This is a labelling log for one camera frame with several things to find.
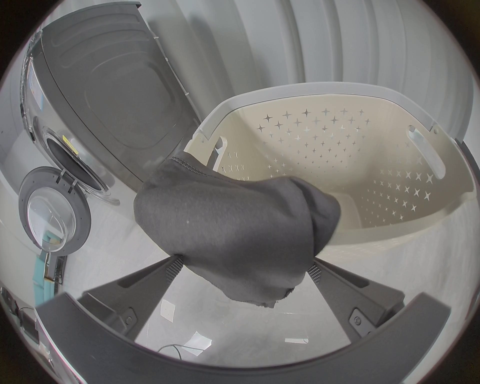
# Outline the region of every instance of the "dryer lid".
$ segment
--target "dryer lid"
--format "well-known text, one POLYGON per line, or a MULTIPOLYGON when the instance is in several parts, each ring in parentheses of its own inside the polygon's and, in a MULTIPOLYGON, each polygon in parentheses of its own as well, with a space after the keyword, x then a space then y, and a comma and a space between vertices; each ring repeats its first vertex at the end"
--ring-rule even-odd
POLYGON ((20 221, 28 237, 46 252, 67 255, 90 233, 90 209, 76 181, 52 167, 27 174, 19 193, 20 221))

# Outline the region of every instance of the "stitched seam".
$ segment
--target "stitched seam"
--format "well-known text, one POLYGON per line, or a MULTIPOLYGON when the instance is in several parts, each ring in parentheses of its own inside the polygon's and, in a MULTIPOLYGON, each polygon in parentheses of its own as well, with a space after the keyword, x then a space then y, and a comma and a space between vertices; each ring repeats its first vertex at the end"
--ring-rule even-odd
POLYGON ((217 177, 217 176, 214 176, 214 175, 208 175, 206 173, 203 173, 202 171, 199 171, 197 168, 191 166, 189 163, 187 163, 185 160, 179 158, 179 157, 176 157, 176 156, 173 156, 171 158, 173 161, 177 162, 178 164, 180 164, 182 167, 188 169, 190 172, 193 172, 193 173, 196 173, 197 175, 200 175, 200 176, 206 176, 206 177, 212 177, 214 179, 217 179, 217 180, 221 180, 221 181, 225 181, 224 179, 220 178, 220 177, 217 177))
POLYGON ((202 176, 208 176, 206 173, 203 173, 197 169, 195 169, 194 167, 192 167, 190 164, 188 164, 185 160, 183 159, 180 159, 176 156, 172 157, 172 160, 173 161, 176 161, 177 163, 179 163, 182 167, 185 167, 187 168, 189 171, 192 171, 193 173, 196 173, 197 175, 202 175, 202 176))

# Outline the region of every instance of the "beige basket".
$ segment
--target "beige basket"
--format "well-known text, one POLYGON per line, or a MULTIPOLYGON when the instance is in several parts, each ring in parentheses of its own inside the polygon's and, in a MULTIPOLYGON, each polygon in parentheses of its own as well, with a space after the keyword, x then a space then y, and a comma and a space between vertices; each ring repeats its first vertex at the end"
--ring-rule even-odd
POLYGON ((185 151, 205 165, 214 152, 213 169, 233 179, 298 176, 332 194, 342 216, 331 244, 411 234, 475 198, 456 143, 417 105, 385 88, 350 84, 364 94, 347 94, 340 84, 336 94, 312 94, 325 84, 295 84, 236 96, 205 119, 185 151))

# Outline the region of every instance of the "black cloth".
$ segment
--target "black cloth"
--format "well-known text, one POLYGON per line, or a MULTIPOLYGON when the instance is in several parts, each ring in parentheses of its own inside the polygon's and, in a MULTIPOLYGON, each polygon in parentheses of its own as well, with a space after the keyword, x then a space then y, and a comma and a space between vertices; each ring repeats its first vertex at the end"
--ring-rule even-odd
POLYGON ((337 200, 296 177, 237 181, 183 152, 134 201, 135 220, 169 255, 237 301, 273 308, 328 243, 337 200))

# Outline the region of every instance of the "front-loading washer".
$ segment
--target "front-loading washer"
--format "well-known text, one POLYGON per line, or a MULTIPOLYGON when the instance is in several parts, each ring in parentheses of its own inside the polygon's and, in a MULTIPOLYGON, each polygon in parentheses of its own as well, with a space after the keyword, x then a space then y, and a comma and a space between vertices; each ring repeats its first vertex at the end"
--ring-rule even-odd
POLYGON ((30 239, 48 252, 68 254, 86 240, 86 195, 130 206, 122 196, 182 151, 199 125, 139 7, 117 2, 69 13, 27 49, 24 126, 54 168, 27 175, 19 209, 30 239))

